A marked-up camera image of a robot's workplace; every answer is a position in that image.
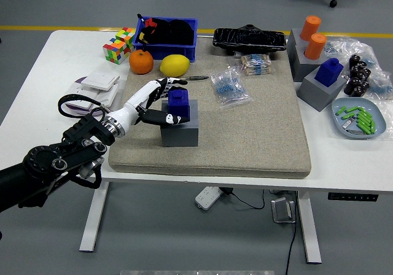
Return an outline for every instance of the orange cylinder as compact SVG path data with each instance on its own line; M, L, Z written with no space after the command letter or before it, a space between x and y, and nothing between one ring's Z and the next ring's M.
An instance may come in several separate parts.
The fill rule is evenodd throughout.
M311 36L318 31L320 24L321 19L318 16L307 16L305 25L303 25L302 33L300 34L301 39L309 41L311 39Z
M311 60L317 60L326 44L327 38L323 34L313 34L308 42L305 56Z

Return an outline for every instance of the electrical cable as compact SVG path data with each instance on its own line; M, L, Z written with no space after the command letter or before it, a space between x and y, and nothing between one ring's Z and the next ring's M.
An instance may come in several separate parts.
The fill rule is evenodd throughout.
M60 100L59 100L59 102L58 102L58 104L57 104L57 105L58 105L59 113L60 113L61 115L65 116L65 117L83 118L83 117L84 117L83 115L72 115L72 114L68 114L68 113L65 112L65 111L63 110L63 108L62 108L62 105L63 105L64 103L70 102L70 101L75 101L75 100L87 101L87 102L90 102L90 103L92 103L92 104L94 104L94 105L97 105L98 107L95 107L90 113L93 115L94 112L101 111L103 114L102 114L102 117L101 117L101 120L100 120L100 121L102 121L102 120L104 119L105 114L106 114L106 112L107 112L107 110L106 110L107 107L105 107L104 105L102 105L102 104L101 104L99 101L97 101L97 100L91 99L91 98L89 98L89 97L87 97L87 96L80 95L80 94L68 94L68 95L64 95L63 97L61 97Z
M263 209L265 207L265 189L263 189L262 191L262 201L263 201L263 205L262 207L256 207L256 206L252 206L251 204L241 200L240 198L237 197L236 194L234 194L232 191L228 192L227 190L223 190L222 187L220 187L220 189L226 194L226 195L233 195L234 197L236 197L239 201L241 201L242 203L247 204L248 206L252 207L253 209Z
M295 237L296 237L296 228L297 228L297 191L296 191L296 200L295 200L295 231L294 231L294 236L292 237L292 241L290 242L288 260L287 260L287 268L285 270L285 275L288 275L290 253L292 252L292 246L294 244Z

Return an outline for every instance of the gray block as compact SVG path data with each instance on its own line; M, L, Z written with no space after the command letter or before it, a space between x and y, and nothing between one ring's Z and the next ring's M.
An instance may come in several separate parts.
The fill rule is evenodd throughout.
M198 100L190 100L190 119L181 125L162 126L163 147L197 147L199 140ZM168 100L161 102L162 111L168 112Z
M300 37L300 34L302 33L301 28L292 28L290 30L290 34L288 37L288 42L287 42L287 53L288 53L288 59L289 63L292 64L295 59L296 55L296 47L295 46L307 46L308 41L303 40Z
M318 66L327 60L326 54L322 51L320 57L316 60L308 59L305 56L307 45L295 46L295 58L290 63L290 71L294 82L302 82L305 76L310 74Z
M326 87L324 84L315 79L318 69L319 68L315 69L304 78L299 90L297 91L297 96L305 103L321 112L337 97L345 85L346 79L338 77L335 83Z

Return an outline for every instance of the rubik's cube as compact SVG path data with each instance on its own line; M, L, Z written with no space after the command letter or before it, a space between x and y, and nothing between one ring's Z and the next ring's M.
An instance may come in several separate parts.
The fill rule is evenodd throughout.
M135 30L123 28L116 36L110 39L110 44L103 45L105 58L113 63L120 64L131 53L131 41Z
M116 39L123 41L126 43L129 49L131 49L131 43L133 41L133 36L135 34L135 29L132 28L123 28L116 34Z

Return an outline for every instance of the beige cushion mat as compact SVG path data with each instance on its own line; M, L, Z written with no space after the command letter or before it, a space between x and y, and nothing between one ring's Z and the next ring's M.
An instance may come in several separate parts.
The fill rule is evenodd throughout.
M186 75L223 71L227 59L212 39L199 37L196 62ZM177 176L306 177L311 160L287 53L276 52L271 59L273 74L242 77L251 103L220 110L210 79L185 86L189 98L198 100L198 147L162 147L160 127L141 122L112 145L110 166L119 172ZM129 73L123 102L148 81L164 77L161 61L154 62L147 75ZM160 109L161 102L150 108Z

